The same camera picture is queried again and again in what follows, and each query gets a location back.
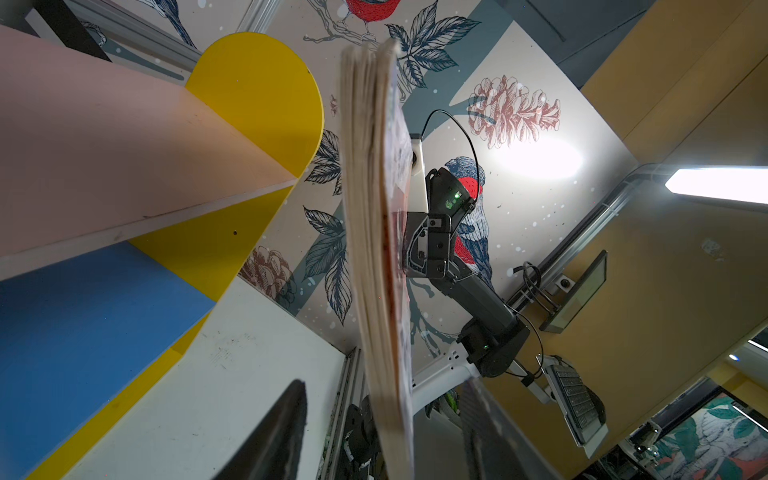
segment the black object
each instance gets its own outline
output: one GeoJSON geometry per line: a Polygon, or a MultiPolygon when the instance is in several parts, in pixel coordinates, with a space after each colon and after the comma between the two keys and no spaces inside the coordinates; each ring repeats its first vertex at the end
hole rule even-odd
{"type": "Polygon", "coordinates": [[[406,276],[426,277],[473,318],[457,341],[483,376],[509,368],[530,331],[476,272],[454,254],[456,230],[475,208],[467,189],[445,168],[426,177],[429,213],[408,212],[403,240],[406,276]]]}
{"type": "Polygon", "coordinates": [[[538,327],[542,332],[562,333],[565,327],[603,286],[608,275],[608,252],[601,251],[568,292],[565,301],[538,327]]]}
{"type": "Polygon", "coordinates": [[[462,386],[461,419],[471,480],[562,480],[480,379],[462,386]]]}
{"type": "Polygon", "coordinates": [[[402,258],[407,276],[443,278],[451,250],[451,217],[408,212],[402,258]]]}
{"type": "Polygon", "coordinates": [[[417,138],[419,140],[423,139],[424,138],[424,133],[427,131],[427,124],[429,123],[429,119],[432,118],[432,115],[438,114],[438,113],[445,114],[445,115],[448,116],[448,118],[453,120],[453,123],[456,124],[456,126],[459,128],[459,130],[461,130],[462,133],[464,134],[464,136],[466,137],[467,143],[469,143],[469,148],[472,149],[472,157],[475,159],[475,180],[477,180],[477,182],[478,182],[478,193],[477,193],[477,195],[479,195],[480,194],[480,163],[478,162],[478,154],[475,151],[475,145],[472,143],[472,139],[469,137],[469,134],[467,133],[467,130],[464,130],[464,126],[461,124],[461,122],[456,120],[456,117],[451,115],[449,112],[447,112],[445,110],[442,110],[441,108],[438,108],[437,110],[431,111],[429,113],[429,115],[427,116],[426,121],[424,122],[424,127],[422,128],[422,134],[421,135],[419,135],[419,134],[411,134],[411,140],[415,140],[417,138]]]}
{"type": "Polygon", "coordinates": [[[360,407],[350,405],[346,410],[336,480],[368,480],[369,471],[373,468],[371,461],[380,453],[371,400],[366,396],[360,407]]]}
{"type": "Polygon", "coordinates": [[[66,47],[101,60],[112,61],[64,0],[34,0],[32,6],[66,47]]]}
{"type": "Polygon", "coordinates": [[[565,408],[568,409],[575,426],[578,427],[576,434],[582,443],[586,443],[589,438],[584,437],[583,431],[598,418],[598,408],[575,369],[569,366],[553,365],[551,372],[550,378],[558,384],[560,390],[565,394],[563,396],[565,408]]]}
{"type": "MultiPolygon", "coordinates": [[[[704,406],[711,399],[721,393],[727,392],[723,387],[717,385],[709,377],[704,377],[693,386],[681,393],[675,400],[665,406],[660,412],[650,419],[661,428],[659,438],[671,432],[679,424],[685,422],[691,415],[704,406]]],[[[634,444],[640,442],[639,438],[633,433],[630,441],[634,444]]]]}
{"type": "Polygon", "coordinates": [[[306,425],[304,382],[293,380],[215,480],[294,480],[306,425]]]}
{"type": "Polygon", "coordinates": [[[426,182],[429,213],[449,216],[453,236],[462,219],[475,209],[476,201],[462,182],[444,167],[431,170],[427,174],[426,182]]]}

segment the yellow wall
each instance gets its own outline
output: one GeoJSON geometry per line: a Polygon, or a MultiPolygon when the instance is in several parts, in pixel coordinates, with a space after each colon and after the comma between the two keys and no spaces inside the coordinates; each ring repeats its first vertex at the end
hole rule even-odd
{"type": "MultiPolygon", "coordinates": [[[[657,0],[582,93],[641,163],[765,164],[766,20],[768,0],[657,0]]],[[[566,269],[578,278],[606,249],[600,293],[564,333],[541,334],[547,354],[574,362],[605,402],[611,431],[598,455],[768,318],[768,216],[645,188],[566,269]],[[701,250],[708,237],[724,261],[701,250]]],[[[526,313],[543,318],[537,306],[526,313]]],[[[538,351],[528,341],[518,358],[533,369],[538,351]]],[[[591,462],[556,405],[538,403],[510,376],[486,385],[565,478],[591,462]]],[[[756,398],[751,381],[738,387],[756,398]]]]}
{"type": "Polygon", "coordinates": [[[749,376],[725,362],[718,363],[707,375],[739,400],[764,416],[768,416],[768,392],[753,382],[749,376]]]}
{"type": "Polygon", "coordinates": [[[658,0],[582,88],[640,163],[661,162],[768,55],[768,0],[658,0]]]}
{"type": "MultiPolygon", "coordinates": [[[[578,278],[608,252],[599,292],[563,333],[541,333],[545,352],[573,362],[605,404],[610,432],[599,455],[759,331],[768,317],[768,256],[756,255],[765,238],[768,215],[680,200],[647,182],[568,266],[578,278]],[[701,249],[705,238],[722,246],[722,261],[701,249]]],[[[536,305],[524,313],[536,324],[545,317],[536,305]]],[[[532,369],[538,352],[529,340],[518,358],[532,369]]],[[[556,405],[510,376],[486,385],[565,478],[589,464],[556,405]]]]}

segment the wallpaper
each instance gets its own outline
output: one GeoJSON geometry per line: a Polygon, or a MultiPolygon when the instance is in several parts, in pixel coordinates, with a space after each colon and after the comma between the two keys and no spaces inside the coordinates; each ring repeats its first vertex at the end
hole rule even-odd
{"type": "MultiPolygon", "coordinates": [[[[426,129],[427,169],[448,168],[478,208],[459,227],[459,256],[502,298],[512,269],[541,261],[635,160],[576,87],[493,0],[284,0],[268,34],[313,73],[325,106],[316,156],[240,272],[343,352],[356,345],[339,167],[339,57],[396,38],[411,132],[426,129]]],[[[275,85],[270,99],[290,94],[275,85]]],[[[301,121],[301,112],[296,113],[301,121]]],[[[414,369],[440,355],[470,316],[425,280],[408,282],[414,369]]]]}
{"type": "Polygon", "coordinates": [[[768,475],[768,433],[732,404],[722,393],[659,439],[661,478],[758,480],[768,475]]]}

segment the fluorescent light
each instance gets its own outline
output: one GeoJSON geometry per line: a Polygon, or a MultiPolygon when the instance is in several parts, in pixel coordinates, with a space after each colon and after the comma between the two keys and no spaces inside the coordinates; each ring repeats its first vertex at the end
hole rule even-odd
{"type": "Polygon", "coordinates": [[[735,405],[731,405],[731,406],[732,406],[732,407],[733,407],[733,409],[734,409],[734,410],[736,410],[738,413],[740,413],[741,415],[744,415],[744,416],[745,416],[745,417],[747,417],[748,419],[752,420],[752,422],[753,422],[755,425],[759,426],[760,428],[762,428],[763,430],[765,430],[766,432],[768,432],[768,429],[767,429],[767,428],[765,428],[764,426],[762,426],[761,424],[759,424],[759,423],[757,422],[757,420],[753,419],[752,417],[750,417],[750,416],[749,416],[749,415],[747,415],[746,413],[742,412],[742,411],[741,411],[741,409],[740,409],[739,407],[737,407],[737,406],[735,406],[735,405]]]}
{"type": "Polygon", "coordinates": [[[584,163],[584,157],[571,144],[551,137],[536,142],[515,141],[508,148],[488,152],[499,168],[547,180],[573,177],[584,163]]]}
{"type": "Polygon", "coordinates": [[[768,168],[681,168],[666,183],[675,194],[768,204],[768,168]]]}
{"type": "Polygon", "coordinates": [[[758,342],[755,342],[754,340],[750,340],[749,342],[750,342],[752,345],[756,346],[757,348],[759,348],[759,349],[761,349],[761,350],[764,350],[764,351],[768,352],[768,349],[767,349],[766,347],[764,347],[764,346],[760,345],[758,342]]]}

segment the painted bird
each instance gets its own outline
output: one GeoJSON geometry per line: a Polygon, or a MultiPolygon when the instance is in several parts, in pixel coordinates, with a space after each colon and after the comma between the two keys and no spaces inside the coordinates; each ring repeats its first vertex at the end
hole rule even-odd
{"type": "Polygon", "coordinates": [[[190,38],[189,34],[187,33],[187,30],[181,24],[181,20],[179,19],[179,5],[176,3],[176,0],[138,0],[138,1],[145,5],[149,5],[150,7],[157,10],[157,13],[159,13],[161,17],[167,18],[170,21],[170,23],[174,26],[174,28],[176,28],[176,31],[179,32],[179,35],[181,36],[181,39],[184,40],[184,43],[191,46],[192,48],[197,48],[194,46],[194,43],[192,42],[192,38],[190,38]]]}
{"type": "Polygon", "coordinates": [[[493,290],[491,284],[492,269],[491,259],[488,255],[488,219],[483,210],[483,186],[485,185],[485,172],[480,167],[480,185],[478,188],[478,176],[475,160],[469,157],[457,157],[445,164],[458,181],[462,182],[472,198],[477,199],[475,209],[458,225],[456,237],[456,256],[475,272],[478,272],[488,287],[493,290]]]}
{"type": "Polygon", "coordinates": [[[399,3],[400,0],[346,0],[349,11],[365,23],[388,18],[399,3]]]}

